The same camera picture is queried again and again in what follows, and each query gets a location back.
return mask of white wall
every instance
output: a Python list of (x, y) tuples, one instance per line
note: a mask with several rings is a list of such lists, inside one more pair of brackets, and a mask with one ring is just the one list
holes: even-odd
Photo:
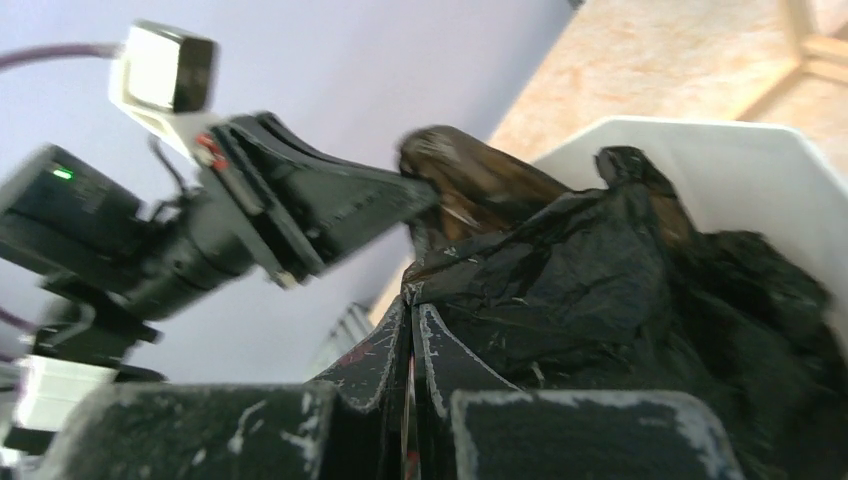
[[(565, 0), (6, 0), (0, 50), (120, 40), (139, 17), (180, 26), (222, 45), (218, 113), (271, 110), (320, 149), (391, 167), (395, 141), (414, 127), (489, 135), (570, 16)], [(0, 175), (49, 141), (145, 200), (170, 194), (141, 128), (107, 103), (107, 68), (84, 60), (0, 75)], [(292, 292), (253, 275), (159, 324), (163, 343), (136, 363), (179, 381), (300, 379), (334, 320), (376, 295), (406, 250), (396, 231)], [(0, 261), (0, 305), (35, 318), (49, 298), (36, 280)]]

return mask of crumpled plastic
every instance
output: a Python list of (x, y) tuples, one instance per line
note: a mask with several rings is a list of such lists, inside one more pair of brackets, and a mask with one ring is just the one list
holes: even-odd
[(410, 225), (404, 282), (527, 389), (676, 390), (722, 420), (749, 479), (848, 472), (848, 369), (828, 292), (755, 232), (698, 232), (640, 150), (573, 191), (449, 127), (414, 132), (404, 175), (442, 206)]

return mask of white container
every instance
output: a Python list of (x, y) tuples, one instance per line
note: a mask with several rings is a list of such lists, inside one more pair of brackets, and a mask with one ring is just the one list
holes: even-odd
[(537, 159), (571, 188), (602, 188), (594, 155), (627, 145), (673, 183), (698, 230), (752, 230), (833, 294), (848, 344), (848, 182), (799, 131), (744, 122), (608, 117)]
[(14, 422), (28, 430), (58, 432), (74, 408), (98, 387), (112, 383), (115, 370), (27, 355), (18, 360), (26, 372), (15, 405)]

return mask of wooden shelf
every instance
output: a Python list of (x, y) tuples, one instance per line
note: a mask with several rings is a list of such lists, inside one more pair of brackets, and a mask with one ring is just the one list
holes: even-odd
[(816, 31), (811, 0), (778, 1), (792, 58), (772, 82), (737, 107), (732, 119), (754, 120), (808, 75), (848, 85), (848, 23), (835, 36), (826, 36)]

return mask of green led light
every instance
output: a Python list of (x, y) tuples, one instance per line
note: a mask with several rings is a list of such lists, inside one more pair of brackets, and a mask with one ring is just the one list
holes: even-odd
[(57, 168), (56, 170), (53, 170), (53, 175), (56, 175), (62, 180), (70, 180), (74, 178), (74, 172), (68, 170), (67, 168)]

